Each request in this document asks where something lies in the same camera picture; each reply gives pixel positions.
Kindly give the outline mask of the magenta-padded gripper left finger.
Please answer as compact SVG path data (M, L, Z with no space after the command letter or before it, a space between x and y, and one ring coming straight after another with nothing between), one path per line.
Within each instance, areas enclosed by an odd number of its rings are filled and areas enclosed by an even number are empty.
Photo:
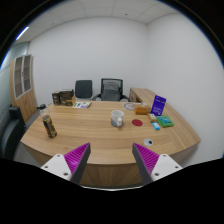
M90 153L90 144L86 143L65 155L56 154L42 166L42 169L79 185Z

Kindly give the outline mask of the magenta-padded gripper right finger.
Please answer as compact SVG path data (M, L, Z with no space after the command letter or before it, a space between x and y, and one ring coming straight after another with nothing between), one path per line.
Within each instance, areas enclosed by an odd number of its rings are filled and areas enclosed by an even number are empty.
M157 154L137 143L133 144L132 153L144 185L182 169L168 154Z

